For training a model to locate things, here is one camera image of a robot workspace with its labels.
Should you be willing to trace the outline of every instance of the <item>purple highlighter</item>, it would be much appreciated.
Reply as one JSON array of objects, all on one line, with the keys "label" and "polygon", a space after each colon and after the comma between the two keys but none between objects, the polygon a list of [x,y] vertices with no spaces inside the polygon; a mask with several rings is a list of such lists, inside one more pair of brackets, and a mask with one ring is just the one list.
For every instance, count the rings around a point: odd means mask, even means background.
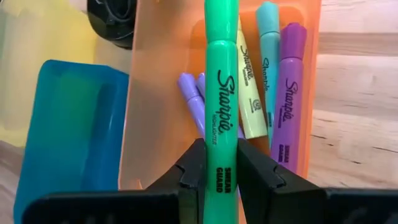
[{"label": "purple highlighter", "polygon": [[280,32],[280,62],[271,157],[297,173],[307,30],[290,23]]},{"label": "purple highlighter", "polygon": [[182,73],[177,83],[188,104],[200,135],[205,138],[205,103],[196,87],[195,77],[188,73]]},{"label": "purple highlighter", "polygon": [[[197,87],[203,99],[205,98],[205,83],[206,83],[205,74],[204,73],[199,74],[199,77],[197,79]],[[238,138],[244,139],[244,134],[240,126],[238,127]]]}]

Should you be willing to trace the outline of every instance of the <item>green highlighter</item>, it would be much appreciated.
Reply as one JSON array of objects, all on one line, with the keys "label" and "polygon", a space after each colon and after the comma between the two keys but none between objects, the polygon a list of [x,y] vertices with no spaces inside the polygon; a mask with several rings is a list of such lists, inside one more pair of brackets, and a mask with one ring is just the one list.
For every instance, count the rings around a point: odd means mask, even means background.
[{"label": "green highlighter", "polygon": [[205,224],[238,223],[238,0],[205,0]]}]

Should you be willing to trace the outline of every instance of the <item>yellow highlighter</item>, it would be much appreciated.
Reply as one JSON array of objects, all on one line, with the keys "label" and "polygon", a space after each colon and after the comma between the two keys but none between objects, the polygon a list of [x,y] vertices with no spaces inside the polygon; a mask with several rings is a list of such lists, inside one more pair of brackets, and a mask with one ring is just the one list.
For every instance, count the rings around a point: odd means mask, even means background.
[{"label": "yellow highlighter", "polygon": [[241,112],[244,135],[246,139],[267,136],[267,124],[240,18],[236,46],[238,48],[239,110]]}]

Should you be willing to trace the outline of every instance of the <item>orange plastic tray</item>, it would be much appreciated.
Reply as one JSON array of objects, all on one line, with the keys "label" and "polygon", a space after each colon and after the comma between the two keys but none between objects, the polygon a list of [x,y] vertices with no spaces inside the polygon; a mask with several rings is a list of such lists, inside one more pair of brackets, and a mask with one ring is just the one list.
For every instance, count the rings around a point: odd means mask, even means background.
[{"label": "orange plastic tray", "polygon": [[[240,15],[257,87],[264,97],[255,19],[262,2],[241,0]],[[299,174],[306,177],[321,0],[273,2],[279,5],[281,28],[290,22],[307,28],[299,162]],[[194,139],[200,138],[177,78],[182,72],[197,76],[205,70],[203,8],[203,0],[139,1],[119,176],[121,189],[146,188],[174,164]],[[268,147],[267,142],[253,143]]]}]

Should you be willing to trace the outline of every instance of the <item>blue plastic container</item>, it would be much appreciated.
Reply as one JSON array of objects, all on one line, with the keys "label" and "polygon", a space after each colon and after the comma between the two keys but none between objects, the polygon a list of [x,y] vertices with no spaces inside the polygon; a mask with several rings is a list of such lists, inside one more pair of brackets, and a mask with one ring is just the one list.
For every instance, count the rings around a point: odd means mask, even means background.
[{"label": "blue plastic container", "polygon": [[15,224],[44,195],[118,189],[128,81],[127,74],[104,65],[43,64],[14,204]]}]

